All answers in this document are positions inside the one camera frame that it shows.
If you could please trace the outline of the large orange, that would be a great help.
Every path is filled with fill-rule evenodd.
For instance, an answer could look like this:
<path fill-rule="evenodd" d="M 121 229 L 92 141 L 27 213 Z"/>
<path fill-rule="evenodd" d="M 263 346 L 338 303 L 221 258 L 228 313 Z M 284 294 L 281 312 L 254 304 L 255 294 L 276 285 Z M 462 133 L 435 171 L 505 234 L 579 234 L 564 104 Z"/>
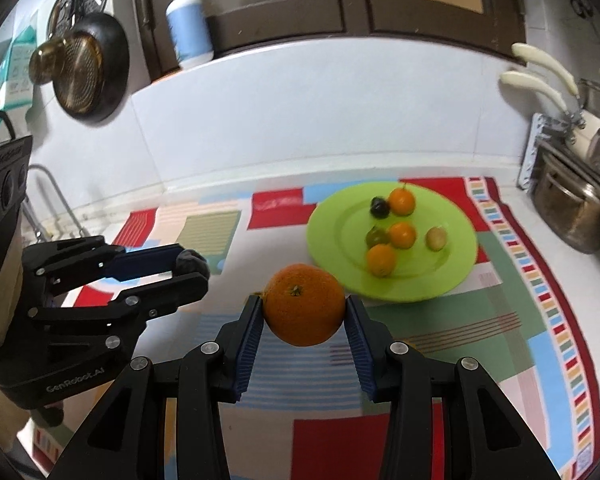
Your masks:
<path fill-rule="evenodd" d="M 388 196 L 388 204 L 393 214 L 400 217 L 410 216 L 416 207 L 414 194 L 406 187 L 394 188 Z"/>
<path fill-rule="evenodd" d="M 295 347 L 322 344 L 339 330 L 346 296 L 328 272 L 304 263 L 275 273 L 262 292 L 265 321 L 273 334 Z"/>

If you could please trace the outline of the dark wooden window frame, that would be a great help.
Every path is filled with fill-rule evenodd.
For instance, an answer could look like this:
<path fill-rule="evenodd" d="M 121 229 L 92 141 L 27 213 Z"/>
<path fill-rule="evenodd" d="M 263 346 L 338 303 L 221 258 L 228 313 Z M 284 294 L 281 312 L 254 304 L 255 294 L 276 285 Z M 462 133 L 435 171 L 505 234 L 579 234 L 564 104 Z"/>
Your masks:
<path fill-rule="evenodd" d="M 151 78 L 175 70 L 166 7 L 134 0 Z M 422 37 L 511 58 L 526 39 L 522 0 L 202 0 L 217 55 L 296 39 Z"/>

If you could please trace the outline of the black hanging scissors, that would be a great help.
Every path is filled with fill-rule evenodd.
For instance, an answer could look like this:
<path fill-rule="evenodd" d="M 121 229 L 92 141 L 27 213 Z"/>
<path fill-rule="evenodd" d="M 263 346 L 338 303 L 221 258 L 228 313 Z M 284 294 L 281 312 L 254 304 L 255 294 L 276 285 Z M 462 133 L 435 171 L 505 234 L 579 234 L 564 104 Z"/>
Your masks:
<path fill-rule="evenodd" d="M 597 35 L 598 31 L 594 22 L 594 9 L 592 4 L 588 0 L 570 0 L 570 6 L 573 12 L 581 20 L 585 20 L 591 25 L 592 31 Z"/>

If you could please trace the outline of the white metal dish rack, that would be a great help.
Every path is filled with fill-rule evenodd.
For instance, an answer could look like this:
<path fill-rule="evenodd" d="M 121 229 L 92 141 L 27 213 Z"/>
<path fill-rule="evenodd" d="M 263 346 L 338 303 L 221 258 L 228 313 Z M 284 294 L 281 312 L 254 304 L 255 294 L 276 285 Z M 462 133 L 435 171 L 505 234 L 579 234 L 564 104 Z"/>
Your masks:
<path fill-rule="evenodd" d="M 545 165 L 543 155 L 550 155 L 558 161 L 558 167 L 567 170 L 585 184 L 585 191 L 600 199 L 600 174 L 571 153 L 565 140 L 568 124 L 550 116 L 535 113 L 532 116 L 528 140 L 517 177 L 517 186 L 530 193 L 539 180 L 541 168 Z"/>

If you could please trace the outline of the blue soap dispenser bottle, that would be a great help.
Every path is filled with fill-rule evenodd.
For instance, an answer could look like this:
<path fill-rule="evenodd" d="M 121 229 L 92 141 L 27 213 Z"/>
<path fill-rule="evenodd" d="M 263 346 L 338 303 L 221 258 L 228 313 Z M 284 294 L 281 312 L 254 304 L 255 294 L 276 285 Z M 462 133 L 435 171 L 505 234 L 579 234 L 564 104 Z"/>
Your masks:
<path fill-rule="evenodd" d="M 166 7 L 166 22 L 182 70 L 212 60 L 214 51 L 202 0 L 172 0 Z"/>

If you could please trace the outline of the black frying pan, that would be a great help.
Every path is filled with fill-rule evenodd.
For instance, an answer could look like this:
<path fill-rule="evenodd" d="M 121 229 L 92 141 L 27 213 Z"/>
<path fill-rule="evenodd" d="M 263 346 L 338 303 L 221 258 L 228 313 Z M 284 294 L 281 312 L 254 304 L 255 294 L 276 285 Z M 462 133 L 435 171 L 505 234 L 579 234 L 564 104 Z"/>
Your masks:
<path fill-rule="evenodd" d="M 114 114 L 128 85 L 130 51 L 119 21 L 104 12 L 88 14 L 65 39 L 65 64 L 53 80 L 60 107 L 87 124 Z"/>

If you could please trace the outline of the stainless steel stockpot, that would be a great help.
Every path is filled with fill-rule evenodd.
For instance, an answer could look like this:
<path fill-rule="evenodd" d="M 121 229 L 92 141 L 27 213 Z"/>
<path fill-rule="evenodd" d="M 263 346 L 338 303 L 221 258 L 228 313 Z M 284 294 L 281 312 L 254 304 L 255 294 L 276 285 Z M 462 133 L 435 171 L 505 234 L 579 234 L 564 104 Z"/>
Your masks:
<path fill-rule="evenodd" d="M 594 254 L 600 250 L 600 199 L 585 191 L 585 184 L 558 161 L 543 155 L 545 165 L 532 193 L 536 211 L 567 245 Z"/>

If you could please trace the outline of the brown kiwi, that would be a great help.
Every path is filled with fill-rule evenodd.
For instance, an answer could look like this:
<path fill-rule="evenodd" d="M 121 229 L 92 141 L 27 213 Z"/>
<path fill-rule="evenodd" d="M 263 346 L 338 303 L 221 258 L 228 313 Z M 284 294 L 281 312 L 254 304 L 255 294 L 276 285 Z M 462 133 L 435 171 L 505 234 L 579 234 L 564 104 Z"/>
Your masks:
<path fill-rule="evenodd" d="M 427 231 L 425 242 L 432 252 L 441 252 L 448 242 L 448 233 L 443 226 L 433 226 Z"/>

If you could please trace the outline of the teal cardboard box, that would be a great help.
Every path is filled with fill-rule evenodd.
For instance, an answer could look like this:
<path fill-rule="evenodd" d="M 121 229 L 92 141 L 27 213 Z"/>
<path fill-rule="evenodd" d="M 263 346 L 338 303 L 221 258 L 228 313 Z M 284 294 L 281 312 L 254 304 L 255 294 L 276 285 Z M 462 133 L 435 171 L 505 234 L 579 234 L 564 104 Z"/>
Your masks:
<path fill-rule="evenodd" d="M 35 47 L 36 29 L 32 25 L 27 25 L 15 38 L 0 42 L 0 110 L 31 107 L 33 84 L 29 62 Z"/>

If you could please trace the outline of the small orange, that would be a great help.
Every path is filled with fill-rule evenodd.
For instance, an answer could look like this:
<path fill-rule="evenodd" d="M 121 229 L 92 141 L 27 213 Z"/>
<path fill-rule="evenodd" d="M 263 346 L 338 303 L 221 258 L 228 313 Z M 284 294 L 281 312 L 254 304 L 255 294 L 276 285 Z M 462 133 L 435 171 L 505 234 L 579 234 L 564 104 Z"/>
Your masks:
<path fill-rule="evenodd" d="M 366 252 L 366 264 L 370 274 L 386 278 L 396 268 L 396 253 L 389 244 L 376 244 Z"/>
<path fill-rule="evenodd" d="M 400 221 L 393 223 L 387 230 L 390 243 L 398 249 L 410 249 L 417 240 L 417 231 L 411 222 Z"/>

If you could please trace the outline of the round metal grill rack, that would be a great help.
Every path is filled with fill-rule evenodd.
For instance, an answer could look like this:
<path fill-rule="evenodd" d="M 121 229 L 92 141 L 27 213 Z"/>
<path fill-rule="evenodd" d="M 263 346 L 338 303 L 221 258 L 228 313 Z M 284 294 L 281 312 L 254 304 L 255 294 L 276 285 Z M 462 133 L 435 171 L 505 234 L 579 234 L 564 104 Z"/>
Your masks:
<path fill-rule="evenodd" d="M 107 0 L 55 0 L 47 21 L 46 36 L 63 35 L 88 14 L 105 10 Z"/>

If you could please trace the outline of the cream handled pan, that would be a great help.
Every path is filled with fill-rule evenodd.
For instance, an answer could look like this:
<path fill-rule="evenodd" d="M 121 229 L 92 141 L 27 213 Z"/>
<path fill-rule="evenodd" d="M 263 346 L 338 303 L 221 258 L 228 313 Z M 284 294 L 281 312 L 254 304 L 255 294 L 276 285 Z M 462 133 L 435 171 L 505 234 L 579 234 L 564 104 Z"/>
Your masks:
<path fill-rule="evenodd" d="M 573 112 L 569 109 L 562 94 L 537 76 L 518 72 L 518 70 L 508 70 L 501 73 L 500 83 L 516 89 L 539 93 L 549 99 L 562 112 L 568 124 L 565 133 L 567 148 L 577 158 L 584 162 L 588 160 L 588 155 L 592 154 L 593 141 L 600 132 L 600 117 L 585 107 L 580 107 L 580 110 Z"/>

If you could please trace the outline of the small brass saucepan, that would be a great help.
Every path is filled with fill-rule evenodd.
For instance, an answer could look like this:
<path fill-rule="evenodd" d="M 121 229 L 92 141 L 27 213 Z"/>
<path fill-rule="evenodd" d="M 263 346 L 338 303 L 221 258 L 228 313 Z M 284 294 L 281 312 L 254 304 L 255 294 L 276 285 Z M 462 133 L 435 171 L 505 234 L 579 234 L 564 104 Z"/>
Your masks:
<path fill-rule="evenodd" d="M 29 61 L 29 78 L 32 84 L 42 86 L 60 76 L 67 57 L 67 41 L 54 37 L 38 46 Z"/>

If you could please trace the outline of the green plate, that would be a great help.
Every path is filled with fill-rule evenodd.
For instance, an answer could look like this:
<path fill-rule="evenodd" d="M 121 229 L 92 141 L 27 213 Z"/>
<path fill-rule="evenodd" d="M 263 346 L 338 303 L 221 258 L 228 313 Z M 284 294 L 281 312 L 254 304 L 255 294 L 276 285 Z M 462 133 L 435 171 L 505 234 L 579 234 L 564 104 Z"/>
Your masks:
<path fill-rule="evenodd" d="M 347 186 L 319 203 L 306 226 L 309 254 L 350 292 L 388 301 L 442 296 L 468 277 L 477 234 L 459 206 L 419 185 Z"/>

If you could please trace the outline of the green tangerine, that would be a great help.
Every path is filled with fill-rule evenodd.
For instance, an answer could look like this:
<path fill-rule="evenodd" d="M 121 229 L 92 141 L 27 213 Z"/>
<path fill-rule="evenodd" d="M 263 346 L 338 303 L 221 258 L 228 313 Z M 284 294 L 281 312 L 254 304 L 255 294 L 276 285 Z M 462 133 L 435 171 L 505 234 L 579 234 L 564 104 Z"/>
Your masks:
<path fill-rule="evenodd" d="M 378 226 L 373 226 L 365 235 L 365 244 L 368 248 L 376 245 L 387 245 L 390 243 L 388 233 Z"/>

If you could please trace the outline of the cream saucepan with lid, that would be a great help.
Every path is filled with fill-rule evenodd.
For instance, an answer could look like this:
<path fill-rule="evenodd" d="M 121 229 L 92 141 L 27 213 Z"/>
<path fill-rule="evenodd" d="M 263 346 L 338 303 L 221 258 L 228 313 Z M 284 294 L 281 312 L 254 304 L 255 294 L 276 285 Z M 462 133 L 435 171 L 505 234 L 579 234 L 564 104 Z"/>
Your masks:
<path fill-rule="evenodd" d="M 568 92 L 578 101 L 581 110 L 587 110 L 600 118 L 600 83 L 595 80 L 581 78 L 579 80 L 569 70 L 547 52 L 531 44 L 514 42 L 512 52 L 521 61 L 539 65 L 552 72 L 566 87 Z"/>

